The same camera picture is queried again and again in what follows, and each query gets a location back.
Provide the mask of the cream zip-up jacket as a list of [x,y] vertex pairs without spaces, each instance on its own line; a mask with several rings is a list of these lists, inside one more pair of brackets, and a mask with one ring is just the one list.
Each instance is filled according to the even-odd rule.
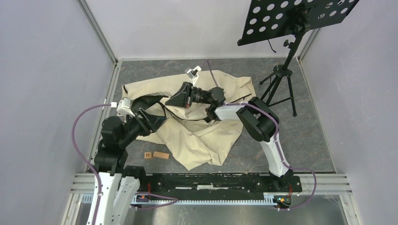
[[138,140],[166,145],[187,170],[205,163],[221,166],[240,137],[243,124],[238,120],[206,122],[206,104],[194,103],[188,109],[167,106],[163,110],[161,104],[174,95],[183,82],[189,81],[188,75],[179,74],[132,82],[122,86],[122,97],[136,102],[143,96],[162,96],[160,104],[146,112],[166,115],[167,120],[155,133],[139,136]]

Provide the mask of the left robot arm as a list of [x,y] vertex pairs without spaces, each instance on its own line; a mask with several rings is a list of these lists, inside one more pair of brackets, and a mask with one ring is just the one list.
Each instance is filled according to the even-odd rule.
[[122,225],[133,196],[147,186],[141,166],[125,166],[127,146],[139,136],[155,133],[166,116],[152,115],[138,109],[125,122],[118,116],[103,120],[101,140],[94,158],[94,197],[87,224]]

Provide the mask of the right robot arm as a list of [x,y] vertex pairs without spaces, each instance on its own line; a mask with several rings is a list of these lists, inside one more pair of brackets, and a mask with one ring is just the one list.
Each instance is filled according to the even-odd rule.
[[224,90],[214,87],[203,90],[184,82],[181,88],[165,102],[166,105],[189,108],[193,103],[208,104],[205,109],[210,120],[238,120],[258,141],[268,160],[271,186],[276,191],[284,191],[294,175],[279,143],[279,119],[258,97],[247,102],[228,103]]

